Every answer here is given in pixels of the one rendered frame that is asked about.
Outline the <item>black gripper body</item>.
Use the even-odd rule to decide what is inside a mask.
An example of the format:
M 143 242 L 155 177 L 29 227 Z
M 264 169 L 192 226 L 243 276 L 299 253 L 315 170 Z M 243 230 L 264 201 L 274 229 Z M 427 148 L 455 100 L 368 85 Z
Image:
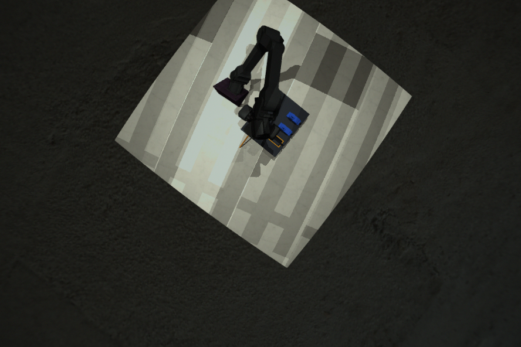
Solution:
M 239 111 L 238 113 L 238 116 L 245 120 L 245 119 L 249 119 L 249 120 L 255 120 L 251 114 L 251 111 L 252 111 L 252 108 L 248 105 L 244 105 L 242 107 L 242 109 Z M 253 119 L 252 119 L 253 118 Z M 280 132 L 280 127 L 278 127 L 276 124 L 272 124 L 272 125 L 269 125 L 269 129 L 270 129 L 270 140 L 274 140 L 274 138 L 278 135 L 278 133 Z

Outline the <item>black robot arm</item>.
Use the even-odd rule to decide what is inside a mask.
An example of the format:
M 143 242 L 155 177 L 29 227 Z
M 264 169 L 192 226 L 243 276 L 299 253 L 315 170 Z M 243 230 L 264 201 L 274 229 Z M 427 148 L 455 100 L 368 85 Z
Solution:
M 259 97 L 255 97 L 252 109 L 252 116 L 255 120 L 250 121 L 243 129 L 250 137 L 256 140 L 270 138 L 269 121 L 276 120 L 282 105 L 279 77 L 282 56 L 285 50 L 283 42 L 284 39 L 279 31 L 267 26 L 260 27 L 256 34 L 256 45 L 244 64 L 237 66 L 230 73 L 231 82 L 226 89 L 237 96 L 242 92 L 244 84 L 247 85 L 250 81 L 253 68 L 264 54 L 268 52 L 265 84 L 259 92 Z M 269 114 L 268 111 L 273 112 L 273 114 Z

